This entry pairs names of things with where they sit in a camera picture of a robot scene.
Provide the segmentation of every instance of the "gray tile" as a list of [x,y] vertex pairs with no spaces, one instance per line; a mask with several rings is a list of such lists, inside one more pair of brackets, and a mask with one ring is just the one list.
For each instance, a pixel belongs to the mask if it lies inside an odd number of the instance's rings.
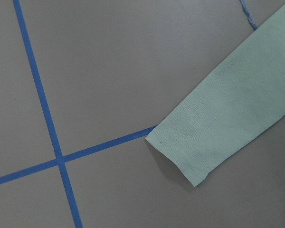
[[245,2],[257,25],[263,24],[265,20],[285,4],[285,0],[245,0]]
[[285,228],[285,117],[196,188],[143,138],[66,165],[85,228]]
[[21,5],[64,154],[158,124],[252,33],[234,0]]
[[73,228],[57,167],[0,185],[0,228]]
[[0,176],[54,158],[12,1],[0,1]]

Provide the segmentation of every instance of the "blue tape line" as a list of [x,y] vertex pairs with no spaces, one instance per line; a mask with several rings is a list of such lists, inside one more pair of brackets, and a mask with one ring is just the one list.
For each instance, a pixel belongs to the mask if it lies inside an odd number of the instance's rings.
[[90,148],[87,148],[87,149],[84,149],[84,150],[81,150],[81,151],[78,151],[78,152],[75,152],[75,153],[71,153],[69,155],[64,156],[64,161],[65,162],[69,162],[69,161],[75,160],[77,158],[81,158],[81,157],[87,156],[89,154],[96,153],[98,151],[102,151],[102,150],[108,149],[110,147],[117,146],[119,144],[126,143],[128,141],[131,141],[131,140],[134,140],[134,139],[146,136],[155,127],[156,126],[149,127],[147,129],[141,130],[139,132],[135,132],[135,133],[132,133],[132,134],[129,134],[129,135],[117,138],[117,139],[113,139],[111,141],[108,141],[108,142],[105,142],[105,143],[102,143],[102,144],[99,144],[99,145],[96,145],[96,146],[92,146]]
[[56,130],[54,127],[54,123],[52,120],[52,116],[51,116],[51,113],[49,110],[48,102],[47,102],[47,99],[46,99],[46,96],[44,93],[44,89],[43,89],[43,86],[41,83],[41,79],[40,79],[37,64],[35,61],[33,49],[32,49],[32,46],[31,46],[31,43],[29,40],[28,31],[27,31],[25,21],[23,18],[21,6],[19,3],[19,0],[13,0],[13,3],[14,3],[14,8],[15,8],[15,12],[17,15],[17,19],[18,19],[20,31],[21,31],[23,43],[24,43],[25,50],[26,50],[26,53],[28,56],[29,65],[31,68],[31,72],[33,74],[33,78],[34,78],[34,82],[36,85],[38,97],[39,97],[40,104],[42,107],[43,115],[44,115],[45,121],[47,123],[48,133],[49,133],[49,136],[50,136],[53,148],[54,148],[54,153],[55,153],[56,161],[57,161],[57,164],[59,167],[61,179],[62,179],[64,188],[65,188],[67,200],[68,200],[71,212],[72,212],[74,224],[75,224],[76,228],[82,228],[83,226],[82,226],[81,219],[79,216],[79,211],[78,211],[78,208],[76,205],[76,201],[75,201],[75,197],[73,194],[71,182],[70,182],[70,179],[69,179],[69,176],[67,173],[67,168],[66,168],[66,165],[63,161],[63,156],[62,156],[62,152],[60,149],[58,137],[57,137]]
[[[129,141],[134,140],[134,139],[138,139],[140,137],[143,137],[143,136],[146,136],[147,134],[149,134],[155,127],[156,126],[149,127],[147,129],[141,130],[139,132],[135,132],[135,133],[132,133],[132,134],[129,134],[129,135],[126,135],[126,136],[105,142],[105,143],[100,144],[100,145],[96,145],[96,146],[93,146],[93,147],[90,147],[90,148],[87,148],[87,149],[84,149],[84,150],[81,150],[81,151],[78,151],[75,153],[71,153],[69,155],[64,156],[64,161],[69,162],[69,161],[75,160],[77,158],[81,158],[81,157],[87,156],[89,154],[92,154],[92,153],[95,153],[98,151],[102,151],[102,150],[108,149],[110,147],[129,142]],[[6,182],[13,181],[13,180],[16,180],[18,178],[25,177],[25,176],[28,176],[30,174],[33,174],[35,172],[39,172],[42,170],[52,168],[52,167],[57,166],[57,165],[58,164],[57,164],[56,159],[50,160],[50,161],[47,161],[45,163],[35,165],[32,167],[29,167],[29,168],[8,174],[6,176],[0,177],[0,184],[4,184]]]
[[247,8],[247,6],[246,6],[245,1],[244,1],[244,0],[239,0],[239,1],[240,1],[241,4],[242,4],[243,12],[246,14],[247,20],[248,20],[249,24],[251,25],[251,27],[253,28],[254,31],[257,30],[257,25],[254,23],[254,21],[253,21],[251,15],[250,15],[250,13],[249,13],[249,11],[248,11],[248,8]]
[[5,175],[3,177],[0,177],[0,184],[4,184],[6,182],[16,180],[18,178],[28,176],[28,175],[33,174],[35,172],[39,172],[42,170],[49,169],[49,168],[52,168],[54,166],[57,166],[56,159],[51,160],[51,161],[47,161],[45,163],[35,165],[32,167],[29,167],[29,168],[8,174],[8,175]]

